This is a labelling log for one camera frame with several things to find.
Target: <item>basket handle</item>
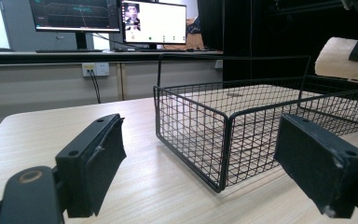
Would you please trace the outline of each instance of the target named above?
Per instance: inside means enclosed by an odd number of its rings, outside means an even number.
[[[168,60],[183,60],[183,59],[207,59],[207,60],[282,60],[282,59],[299,59],[308,58],[307,66],[304,71],[304,75],[307,74],[310,67],[310,56],[309,55],[297,55],[297,56],[275,56],[275,57],[244,57],[244,56],[226,56],[224,54],[194,54],[194,53],[162,53],[158,56],[158,77],[157,86],[161,85],[161,67],[163,61]]]

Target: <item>metal wire mesh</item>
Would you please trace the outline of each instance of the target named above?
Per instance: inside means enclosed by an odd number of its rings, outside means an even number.
[[[156,132],[216,192],[279,165],[282,113],[342,135],[358,131],[358,85],[304,76],[156,86]]]

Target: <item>electrical outlet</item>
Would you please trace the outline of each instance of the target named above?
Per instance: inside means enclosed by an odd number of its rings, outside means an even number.
[[[96,63],[95,70],[96,76],[109,76],[109,63]]]
[[[214,68],[216,69],[223,68],[223,60],[216,60],[216,63],[214,64]]]
[[[95,74],[95,63],[82,63],[83,77],[90,77],[91,73]]]

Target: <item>black wire basket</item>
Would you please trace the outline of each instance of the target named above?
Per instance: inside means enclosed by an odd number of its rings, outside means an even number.
[[[279,165],[273,157],[282,113],[337,135],[358,132],[358,83],[304,75],[163,88],[165,57],[256,58],[164,54],[158,62],[156,135],[215,192]]]

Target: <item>wooden table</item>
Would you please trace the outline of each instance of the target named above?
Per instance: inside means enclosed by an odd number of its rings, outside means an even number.
[[[221,193],[212,191],[155,136],[152,98],[38,111],[0,124],[0,200],[7,180],[55,155],[97,118],[119,113],[127,158],[100,215],[66,223],[358,223],[320,215],[316,205],[275,168]],[[344,136],[358,147],[358,133]]]

